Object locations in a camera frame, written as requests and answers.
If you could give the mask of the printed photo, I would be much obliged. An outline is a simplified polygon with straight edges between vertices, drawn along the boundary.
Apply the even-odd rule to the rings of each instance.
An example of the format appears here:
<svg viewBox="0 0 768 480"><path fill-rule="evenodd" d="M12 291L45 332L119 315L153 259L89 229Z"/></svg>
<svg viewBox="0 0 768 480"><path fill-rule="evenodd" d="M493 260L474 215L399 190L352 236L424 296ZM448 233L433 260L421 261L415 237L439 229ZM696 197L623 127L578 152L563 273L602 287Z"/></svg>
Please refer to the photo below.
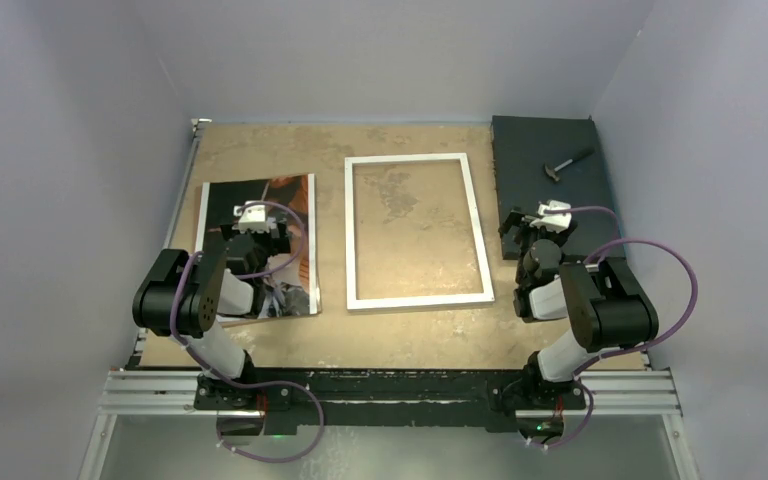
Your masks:
<svg viewBox="0 0 768 480"><path fill-rule="evenodd" d="M197 204L195 249L221 236L220 227L235 220L233 208L247 202L267 206L270 225L283 222L291 252L269 259L265 273L272 288L269 303L258 317L272 319L316 315L321 293L316 264L315 176L312 173L270 179L206 182ZM244 319L220 316L220 322Z"/></svg>

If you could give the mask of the white wooden picture frame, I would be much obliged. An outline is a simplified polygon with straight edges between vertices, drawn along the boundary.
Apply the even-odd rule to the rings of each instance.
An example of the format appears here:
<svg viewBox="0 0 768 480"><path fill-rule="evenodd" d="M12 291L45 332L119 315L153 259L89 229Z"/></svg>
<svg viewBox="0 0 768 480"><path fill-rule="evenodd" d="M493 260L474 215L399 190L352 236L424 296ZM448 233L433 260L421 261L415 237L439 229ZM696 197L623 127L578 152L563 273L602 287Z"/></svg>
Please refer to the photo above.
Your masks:
<svg viewBox="0 0 768 480"><path fill-rule="evenodd" d="M471 221L471 231L477 257L482 291L479 293L360 299L357 297L357 254L355 235L354 168L365 165L396 165L456 161L459 164L464 193ZM459 307L491 304L495 301L492 275L480 221L474 183L468 156L465 153L427 153L406 155L354 156L344 159L344 215L346 304L350 311L379 311L396 309Z"/></svg>

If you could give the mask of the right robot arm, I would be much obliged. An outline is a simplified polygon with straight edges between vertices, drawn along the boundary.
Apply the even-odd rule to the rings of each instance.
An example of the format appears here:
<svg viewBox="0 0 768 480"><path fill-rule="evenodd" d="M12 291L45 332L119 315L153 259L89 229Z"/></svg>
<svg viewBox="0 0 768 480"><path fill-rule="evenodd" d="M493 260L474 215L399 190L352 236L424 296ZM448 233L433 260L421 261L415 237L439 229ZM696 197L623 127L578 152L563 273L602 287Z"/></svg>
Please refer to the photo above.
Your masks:
<svg viewBox="0 0 768 480"><path fill-rule="evenodd" d="M516 232L519 247L513 307L525 322L568 319L568 330L529 357L521 381L524 399L544 407L556 399L586 362L654 339L654 307L621 258L574 260L564 246L576 231L575 209L550 202L537 213L512 209L500 235Z"/></svg>

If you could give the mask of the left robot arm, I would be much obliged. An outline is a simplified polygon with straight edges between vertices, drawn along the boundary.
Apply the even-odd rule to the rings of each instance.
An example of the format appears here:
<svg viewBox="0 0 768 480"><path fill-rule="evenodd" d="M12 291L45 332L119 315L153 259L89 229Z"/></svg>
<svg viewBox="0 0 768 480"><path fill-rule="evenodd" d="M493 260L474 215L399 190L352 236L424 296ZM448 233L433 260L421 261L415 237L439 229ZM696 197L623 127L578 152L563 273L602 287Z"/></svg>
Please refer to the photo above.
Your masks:
<svg viewBox="0 0 768 480"><path fill-rule="evenodd" d="M291 240L283 222L262 232L229 224L220 230L199 253L161 250L137 289L132 315L137 326L183 347L206 376L221 380L220 397L244 409L257 399L255 367L218 318L258 317L271 297L269 259L289 254Z"/></svg>

